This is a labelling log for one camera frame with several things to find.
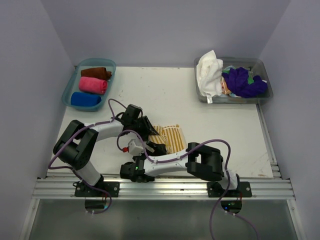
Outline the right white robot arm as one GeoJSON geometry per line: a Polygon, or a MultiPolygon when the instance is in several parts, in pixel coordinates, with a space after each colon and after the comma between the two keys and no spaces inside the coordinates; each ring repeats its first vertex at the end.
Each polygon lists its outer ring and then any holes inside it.
{"type": "Polygon", "coordinates": [[[122,164],[120,177],[137,183],[153,182],[159,175],[187,172],[207,181],[217,182],[227,196],[235,196],[240,190],[240,178],[227,169],[227,161],[217,148],[205,143],[190,142],[187,148],[176,153],[160,155],[157,150],[143,148],[132,140],[125,149],[132,155],[133,161],[122,164]]]}

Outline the blue towel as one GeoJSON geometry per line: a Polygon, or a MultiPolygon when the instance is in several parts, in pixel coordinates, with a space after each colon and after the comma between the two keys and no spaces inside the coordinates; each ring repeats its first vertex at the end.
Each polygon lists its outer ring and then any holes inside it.
{"type": "Polygon", "coordinates": [[[70,104],[80,107],[93,107],[101,102],[102,98],[96,94],[74,92],[70,98],[70,104]]]}

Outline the yellow white striped towel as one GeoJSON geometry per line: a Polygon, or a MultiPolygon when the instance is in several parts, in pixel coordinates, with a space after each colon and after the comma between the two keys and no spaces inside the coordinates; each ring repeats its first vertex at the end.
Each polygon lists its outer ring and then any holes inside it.
{"type": "Polygon", "coordinates": [[[150,135],[148,140],[155,144],[163,144],[167,154],[174,154],[187,148],[182,129],[178,124],[153,125],[158,135],[150,135]]]}

